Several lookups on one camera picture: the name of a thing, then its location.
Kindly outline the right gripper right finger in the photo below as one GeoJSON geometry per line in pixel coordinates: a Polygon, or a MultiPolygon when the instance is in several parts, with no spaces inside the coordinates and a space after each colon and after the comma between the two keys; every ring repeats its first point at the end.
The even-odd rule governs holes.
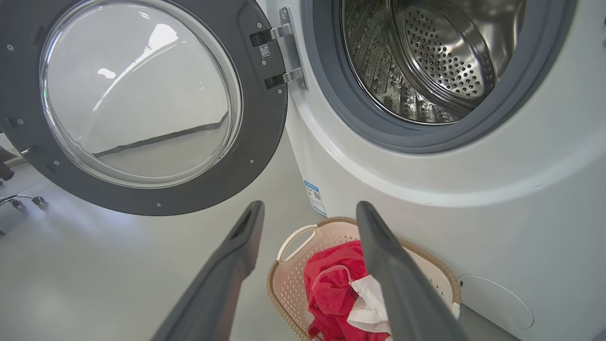
{"type": "Polygon", "coordinates": [[[450,308],[375,207],[356,206],[366,271],[381,285],[395,341],[467,341],[450,308]]]}

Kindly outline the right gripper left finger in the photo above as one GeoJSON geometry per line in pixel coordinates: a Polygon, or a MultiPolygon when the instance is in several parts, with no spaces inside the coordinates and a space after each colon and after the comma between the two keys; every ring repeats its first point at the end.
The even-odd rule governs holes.
{"type": "Polygon", "coordinates": [[[242,282],[253,272],[265,205],[253,201],[178,300],[153,341],[227,341],[242,282]]]}

